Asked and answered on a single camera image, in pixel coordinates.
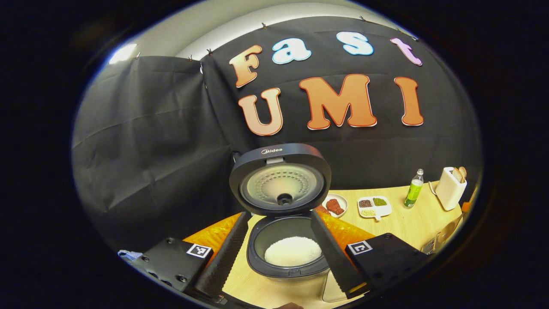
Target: white wall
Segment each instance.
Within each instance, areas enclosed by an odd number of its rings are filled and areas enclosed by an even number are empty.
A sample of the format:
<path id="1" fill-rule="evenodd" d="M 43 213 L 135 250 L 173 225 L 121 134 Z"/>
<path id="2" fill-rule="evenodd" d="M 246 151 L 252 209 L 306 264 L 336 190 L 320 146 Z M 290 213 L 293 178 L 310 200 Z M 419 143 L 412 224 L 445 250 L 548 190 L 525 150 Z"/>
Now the white wall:
<path id="1" fill-rule="evenodd" d="M 346 16 L 401 27 L 346 0 L 207 0 L 157 23 L 126 43 L 136 43 L 130 57 L 177 56 L 200 59 L 224 43 L 266 25 L 307 16 Z"/>

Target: plate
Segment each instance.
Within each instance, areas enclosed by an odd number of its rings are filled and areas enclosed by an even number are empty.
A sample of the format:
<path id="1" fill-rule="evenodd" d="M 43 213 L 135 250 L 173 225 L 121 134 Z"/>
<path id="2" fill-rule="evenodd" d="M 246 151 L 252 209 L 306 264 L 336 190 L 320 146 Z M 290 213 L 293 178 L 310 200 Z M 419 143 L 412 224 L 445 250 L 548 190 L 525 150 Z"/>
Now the plate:
<path id="1" fill-rule="evenodd" d="M 374 204 L 374 198 L 381 198 L 382 200 L 384 200 L 387 203 L 387 205 L 376 206 Z M 364 200 L 369 200 L 370 203 L 372 203 L 372 207 L 364 207 L 364 208 L 359 207 L 358 205 L 360 204 L 360 201 L 364 201 Z M 357 202 L 356 206 L 358 207 L 358 213 L 360 214 L 361 217 L 363 217 L 363 218 L 375 218 L 376 221 L 381 220 L 382 216 L 387 216 L 393 211 L 393 209 L 391 208 L 391 204 L 389 203 L 389 200 L 385 196 L 361 197 L 361 198 L 358 199 L 358 202 Z M 371 209 L 371 210 L 375 211 L 376 215 L 375 216 L 364 216 L 360 212 L 361 209 Z"/>
<path id="2" fill-rule="evenodd" d="M 327 203 L 329 200 L 333 199 L 333 198 L 335 198 L 335 199 L 338 201 L 339 207 L 341 207 L 341 208 L 343 209 L 343 212 L 342 212 L 340 215 L 337 215 L 337 214 L 335 214 L 335 213 L 333 213 L 333 212 L 331 212 L 331 211 L 329 211 L 329 212 L 330 212 L 330 214 L 332 215 L 332 217 L 339 218 L 339 217 L 343 216 L 344 213 L 347 212 L 347 208 L 348 208 L 347 200 L 346 200 L 344 197 L 342 197 L 341 195 L 337 195 L 337 194 L 333 194 L 333 193 L 328 193 L 328 195 L 326 196 L 326 198 L 325 198 L 324 201 L 322 202 L 322 206 L 324 206 L 324 207 L 326 208 L 326 203 Z"/>

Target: plastic bottle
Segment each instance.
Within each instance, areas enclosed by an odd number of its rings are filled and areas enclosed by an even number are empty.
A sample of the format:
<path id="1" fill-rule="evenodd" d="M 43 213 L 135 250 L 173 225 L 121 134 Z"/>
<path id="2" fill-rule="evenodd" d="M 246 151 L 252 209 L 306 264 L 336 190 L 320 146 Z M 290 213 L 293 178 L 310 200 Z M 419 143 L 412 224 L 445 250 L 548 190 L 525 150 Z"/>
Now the plastic bottle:
<path id="1" fill-rule="evenodd" d="M 423 186 L 423 169 L 417 170 L 417 175 L 412 178 L 410 189 L 408 189 L 408 195 L 404 200 L 404 206 L 412 208 L 416 204 L 417 196 Z"/>

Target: midea logo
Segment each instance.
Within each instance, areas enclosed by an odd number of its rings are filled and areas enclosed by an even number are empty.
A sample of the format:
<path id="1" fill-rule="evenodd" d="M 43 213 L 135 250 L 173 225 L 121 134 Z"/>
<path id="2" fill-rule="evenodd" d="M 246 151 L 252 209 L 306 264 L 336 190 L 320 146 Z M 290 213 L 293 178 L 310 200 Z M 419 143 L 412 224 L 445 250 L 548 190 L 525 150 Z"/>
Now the midea logo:
<path id="1" fill-rule="evenodd" d="M 266 155 L 268 153 L 271 153 L 271 152 L 278 152 L 278 151 L 282 151 L 282 148 L 279 148 L 279 149 L 263 149 L 261 151 L 261 154 L 262 155 Z"/>

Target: bread slice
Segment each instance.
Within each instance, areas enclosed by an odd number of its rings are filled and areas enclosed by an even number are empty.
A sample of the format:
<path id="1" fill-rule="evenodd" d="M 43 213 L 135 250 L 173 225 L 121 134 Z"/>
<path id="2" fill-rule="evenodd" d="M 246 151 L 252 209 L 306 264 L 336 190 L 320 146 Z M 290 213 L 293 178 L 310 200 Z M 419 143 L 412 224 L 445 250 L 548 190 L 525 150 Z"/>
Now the bread slice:
<path id="1" fill-rule="evenodd" d="M 465 182 L 465 178 L 467 178 L 467 171 L 465 170 L 465 167 L 460 166 L 460 173 L 463 176 L 463 181 L 461 183 Z"/>
<path id="2" fill-rule="evenodd" d="M 460 169 L 457 167 L 453 168 L 452 175 L 457 179 L 457 182 L 463 183 L 463 175 L 460 172 Z"/>

